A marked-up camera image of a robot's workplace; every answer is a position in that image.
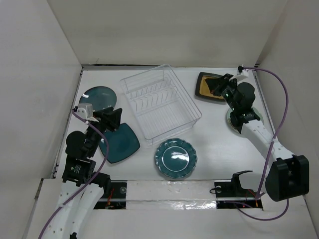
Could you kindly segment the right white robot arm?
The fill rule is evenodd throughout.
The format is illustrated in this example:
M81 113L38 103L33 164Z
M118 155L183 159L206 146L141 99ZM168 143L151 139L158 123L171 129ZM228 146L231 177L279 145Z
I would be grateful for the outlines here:
M231 109L230 122L242 136L247 138L265 159L261 174L246 170L233 174L230 190L241 196L249 190L262 193L275 202L306 195L309 192L309 161L303 155L295 155L286 149L276 136L265 128L252 105L255 88L238 83L248 73L233 76L225 74L217 79L206 79L211 94L222 97Z

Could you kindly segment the round dark teal plate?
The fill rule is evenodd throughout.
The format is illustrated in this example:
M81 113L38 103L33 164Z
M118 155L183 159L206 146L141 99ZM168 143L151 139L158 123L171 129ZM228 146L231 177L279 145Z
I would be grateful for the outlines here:
M116 93L109 87L96 86L85 91L79 103L88 103L93 107L93 111L101 111L109 107L115 107L117 102Z

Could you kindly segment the scalloped teal plate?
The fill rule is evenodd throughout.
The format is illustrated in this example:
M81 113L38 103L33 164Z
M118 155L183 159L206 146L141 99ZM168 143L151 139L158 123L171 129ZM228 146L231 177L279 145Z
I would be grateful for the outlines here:
M197 153L189 142L180 138L171 138L159 145L154 159L161 174L171 179L182 179L194 171Z

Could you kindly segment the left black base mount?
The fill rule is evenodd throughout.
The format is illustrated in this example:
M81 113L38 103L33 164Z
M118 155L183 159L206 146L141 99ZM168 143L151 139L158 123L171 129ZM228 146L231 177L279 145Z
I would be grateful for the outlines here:
M111 189L97 202L94 210L123 210L126 208L127 181L112 181Z

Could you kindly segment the square black amber plate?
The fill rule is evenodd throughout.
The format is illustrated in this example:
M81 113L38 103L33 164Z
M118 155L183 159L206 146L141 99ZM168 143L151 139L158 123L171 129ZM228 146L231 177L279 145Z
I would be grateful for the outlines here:
M220 78L221 75L200 72L197 78L196 87L195 87L195 96L200 100L207 102L221 102L224 103L225 100L221 96L215 96L211 94L209 87L206 83L206 79L216 80Z

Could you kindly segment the square teal plate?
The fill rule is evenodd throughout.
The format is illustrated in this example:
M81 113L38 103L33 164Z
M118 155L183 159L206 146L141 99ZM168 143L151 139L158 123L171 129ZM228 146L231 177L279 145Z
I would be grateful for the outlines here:
M140 148L136 134L127 123L120 124L117 131L106 131L104 136L109 144L107 161L111 164L127 159Z

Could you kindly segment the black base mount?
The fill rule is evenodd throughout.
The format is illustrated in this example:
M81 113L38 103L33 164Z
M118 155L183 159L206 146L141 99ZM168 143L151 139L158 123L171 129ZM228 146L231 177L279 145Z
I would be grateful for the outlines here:
M230 181L215 181L210 193L217 200L217 209L262 209L262 201L256 200L256 193L251 189L241 187L239 176L251 171L234 173Z
M126 208L127 181L112 181L111 189L97 202L94 210L123 210Z

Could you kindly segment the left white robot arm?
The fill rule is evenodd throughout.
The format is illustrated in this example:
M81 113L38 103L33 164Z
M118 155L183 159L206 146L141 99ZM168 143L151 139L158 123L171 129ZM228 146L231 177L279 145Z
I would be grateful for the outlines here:
M43 227L40 239L78 239L102 197L111 193L111 179L92 160L99 143L108 145L105 132L115 132L121 123L122 109L109 107L97 112L91 104L79 104L72 114L88 127L73 131L66 138L66 161L61 190L54 213Z

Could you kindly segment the light green floral plate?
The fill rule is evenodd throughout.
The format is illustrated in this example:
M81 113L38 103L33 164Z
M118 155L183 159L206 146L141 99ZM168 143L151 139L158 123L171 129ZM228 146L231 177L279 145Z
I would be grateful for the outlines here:
M262 114L258 111L257 108L255 107L252 107L252 109L254 110L254 112L256 113L256 115L260 118L261 122L264 123L264 119L263 119L263 116ZM232 112L232 109L228 109L227 113L226 113L226 122L228 124L228 126L233 130L235 131L236 133L238 133L237 129L232 125L231 123L231 118L230 118L230 114Z

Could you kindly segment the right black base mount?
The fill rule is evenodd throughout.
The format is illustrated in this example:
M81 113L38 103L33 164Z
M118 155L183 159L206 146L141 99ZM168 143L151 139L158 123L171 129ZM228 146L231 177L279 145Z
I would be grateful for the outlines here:
M241 187L239 176L251 171L234 173L230 181L215 181L210 193L217 200L217 209L262 209L262 201L256 200L256 193L251 189Z

